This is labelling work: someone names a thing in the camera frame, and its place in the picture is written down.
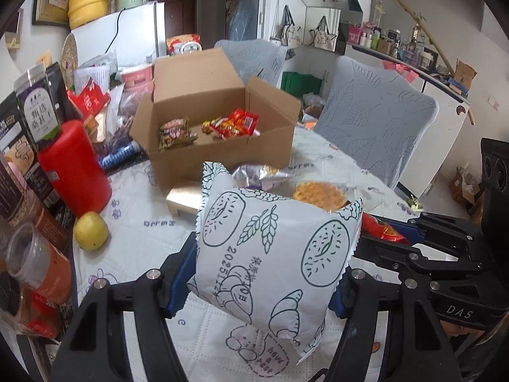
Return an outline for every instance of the red bottle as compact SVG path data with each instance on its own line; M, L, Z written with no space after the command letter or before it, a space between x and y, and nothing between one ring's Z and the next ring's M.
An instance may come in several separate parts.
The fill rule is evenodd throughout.
M37 159L55 190L77 217L89 211L101 212L108 203L111 185L80 121L63 123L60 137L39 151Z

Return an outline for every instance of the framed picture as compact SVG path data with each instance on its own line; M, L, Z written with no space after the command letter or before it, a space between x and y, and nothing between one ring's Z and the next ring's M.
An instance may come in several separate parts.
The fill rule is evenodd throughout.
M69 28L67 10L51 5L49 0L34 0L32 24L36 26L61 26Z
M20 8L12 21L7 25L5 43L9 50L19 49L21 43L21 28L23 25L23 12L24 10Z

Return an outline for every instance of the metal screw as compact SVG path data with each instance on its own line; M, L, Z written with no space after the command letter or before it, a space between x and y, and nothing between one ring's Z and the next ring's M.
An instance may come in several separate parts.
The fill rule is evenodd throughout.
M362 280L364 277L366 277L366 272L360 268L356 268L355 270L352 270L352 277L355 280Z
M147 272L147 277L150 280L158 279L161 276L161 272L157 268L153 268Z
M407 288L409 289L415 289L417 288L417 282L414 280L414 279L406 279L405 280L405 285L407 286Z
M106 287L107 284L108 284L108 280L106 280L106 279L97 279L94 282L94 287L96 289L102 289L103 287Z

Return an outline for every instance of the white plastic basket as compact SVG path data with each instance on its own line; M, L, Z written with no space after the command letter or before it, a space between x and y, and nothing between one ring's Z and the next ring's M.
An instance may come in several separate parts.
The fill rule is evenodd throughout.
M109 65L77 68L74 71L74 88L79 95L92 78L103 93L109 91Z

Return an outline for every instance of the dining table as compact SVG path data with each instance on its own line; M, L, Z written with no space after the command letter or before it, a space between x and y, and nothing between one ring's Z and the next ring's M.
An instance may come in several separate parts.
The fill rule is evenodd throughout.
M317 133L297 124L292 155L285 171L293 177L276 190L291 196L305 181L333 183L350 201L361 198L363 210L373 215L406 222L418 215L380 179L359 168L347 154ZM72 302L78 308L92 283L105 278L111 284L137 279L159 268L169 254L178 252L195 230L196 217L172 216L158 186L149 160L109 177L112 196L101 212L110 237L95 251L84 251L73 239ZM377 280L399 283L398 273L353 257L352 268L362 268ZM383 359L387 312L379 312L366 381L377 381ZM288 340L276 339L190 293L175 318L167 320L171 338L190 382L308 382L328 368L336 351L345 320L328 310L323 339L316 351L302 361ZM136 336L134 313L124 312L125 339L133 380L147 380Z

